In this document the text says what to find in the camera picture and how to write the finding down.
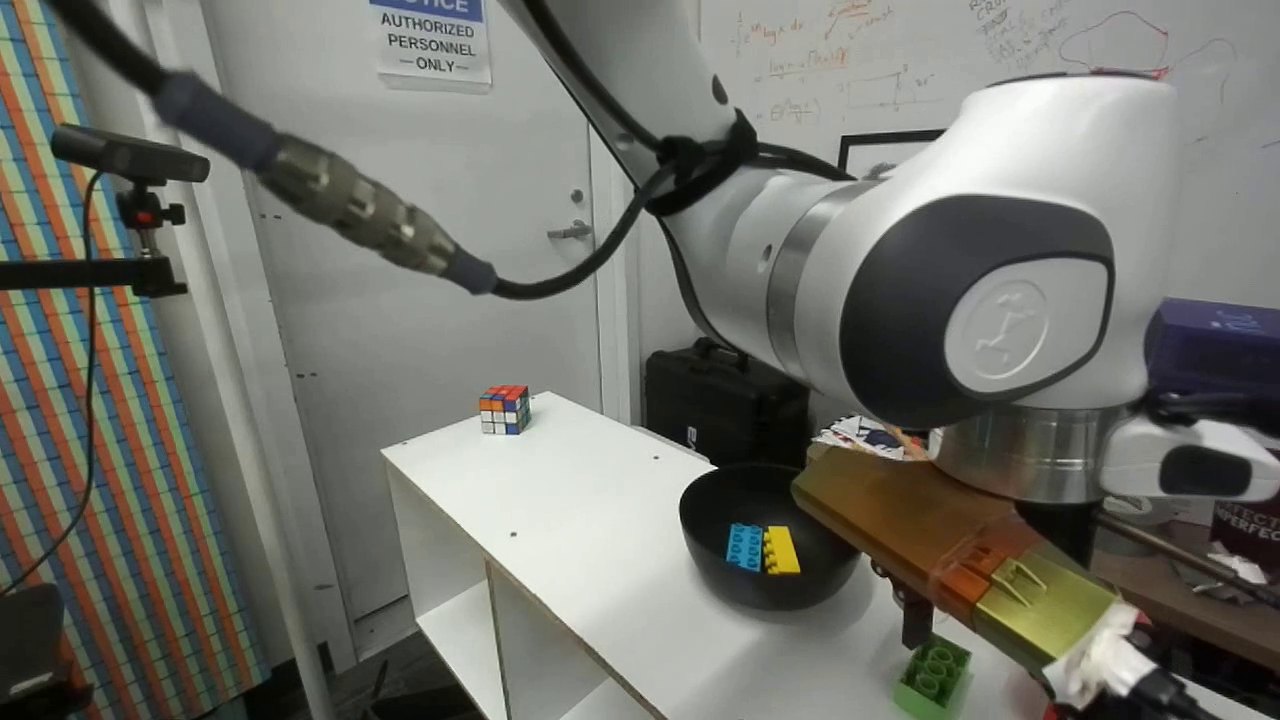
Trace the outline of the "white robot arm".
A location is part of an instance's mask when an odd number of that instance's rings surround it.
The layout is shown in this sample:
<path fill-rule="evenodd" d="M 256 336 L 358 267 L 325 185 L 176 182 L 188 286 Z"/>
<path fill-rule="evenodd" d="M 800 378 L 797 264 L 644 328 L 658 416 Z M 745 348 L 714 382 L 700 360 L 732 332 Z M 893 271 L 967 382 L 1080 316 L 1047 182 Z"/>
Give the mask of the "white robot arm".
<path fill-rule="evenodd" d="M 1024 503 L 1267 499 L 1263 431 L 1153 411 L 1176 200 L 1176 93 L 1132 74 L 1020 77 L 886 177 L 772 165 L 677 0 L 505 0 L 752 360 L 934 435 L 934 463 Z"/>

